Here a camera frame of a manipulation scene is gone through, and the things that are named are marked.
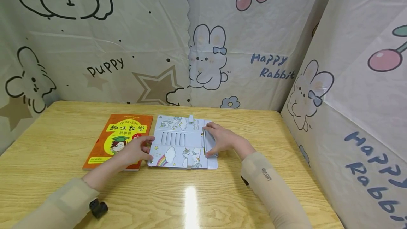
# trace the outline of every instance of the graduation cap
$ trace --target graduation cap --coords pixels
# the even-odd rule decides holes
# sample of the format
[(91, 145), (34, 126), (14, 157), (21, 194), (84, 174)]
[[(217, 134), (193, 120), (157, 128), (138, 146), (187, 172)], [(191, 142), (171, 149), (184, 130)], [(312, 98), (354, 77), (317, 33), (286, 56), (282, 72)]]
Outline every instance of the graduation cap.
[(127, 140), (128, 137), (125, 137), (125, 136), (117, 136), (117, 137), (112, 138), (112, 139), (113, 139), (114, 141), (121, 142), (121, 141)]

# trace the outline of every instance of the person's left hand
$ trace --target person's left hand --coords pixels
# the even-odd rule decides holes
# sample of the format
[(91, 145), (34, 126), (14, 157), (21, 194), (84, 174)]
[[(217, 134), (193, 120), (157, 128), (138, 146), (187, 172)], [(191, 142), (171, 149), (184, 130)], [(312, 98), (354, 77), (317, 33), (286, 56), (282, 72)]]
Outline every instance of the person's left hand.
[(146, 146), (155, 139), (154, 136), (141, 136), (131, 140), (115, 157), (120, 159), (126, 165), (136, 164), (140, 160), (152, 160), (150, 148)]

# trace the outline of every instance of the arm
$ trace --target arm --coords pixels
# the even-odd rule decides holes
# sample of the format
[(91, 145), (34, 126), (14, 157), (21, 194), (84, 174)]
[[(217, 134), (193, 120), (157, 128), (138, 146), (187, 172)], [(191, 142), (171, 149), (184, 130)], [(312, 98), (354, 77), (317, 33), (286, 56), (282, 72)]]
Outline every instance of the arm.
[(36, 210), (17, 223), (16, 229), (72, 229), (90, 211), (89, 203), (116, 173), (140, 159), (151, 159), (152, 136), (142, 136), (129, 142), (117, 155), (88, 172), (82, 179), (74, 178), (51, 194)]
[(215, 123), (208, 123), (204, 129), (216, 141), (216, 146), (206, 152), (207, 157), (219, 151), (235, 150), (242, 160), (242, 178), (267, 208), (275, 229), (312, 229), (297, 197), (249, 141)]

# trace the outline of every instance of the book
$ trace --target book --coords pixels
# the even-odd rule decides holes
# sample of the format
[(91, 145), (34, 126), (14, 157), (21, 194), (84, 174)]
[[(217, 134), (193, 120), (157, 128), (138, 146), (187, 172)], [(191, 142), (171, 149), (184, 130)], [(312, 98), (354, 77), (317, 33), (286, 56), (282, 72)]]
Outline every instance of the book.
[[(83, 170), (92, 170), (121, 151), (134, 138), (149, 135), (153, 116), (112, 114), (93, 146)], [(129, 165), (126, 171), (138, 171), (141, 161)]]

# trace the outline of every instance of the hand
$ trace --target hand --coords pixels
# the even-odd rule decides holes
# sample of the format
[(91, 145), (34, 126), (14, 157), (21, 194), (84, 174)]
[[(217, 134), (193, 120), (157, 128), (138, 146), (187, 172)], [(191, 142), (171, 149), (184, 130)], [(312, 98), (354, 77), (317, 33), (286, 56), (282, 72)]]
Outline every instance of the hand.
[(140, 160), (151, 160), (153, 156), (150, 155), (150, 148), (145, 146), (147, 143), (151, 143), (155, 139), (154, 136), (141, 136), (135, 138), (120, 151), (114, 157), (124, 162), (126, 165), (136, 164)]
[(209, 122), (203, 129), (208, 131), (215, 138), (216, 142), (215, 147), (206, 152), (206, 157), (210, 157), (219, 151), (234, 149), (240, 159), (244, 160), (248, 155), (255, 152), (254, 147), (247, 139), (214, 122)]

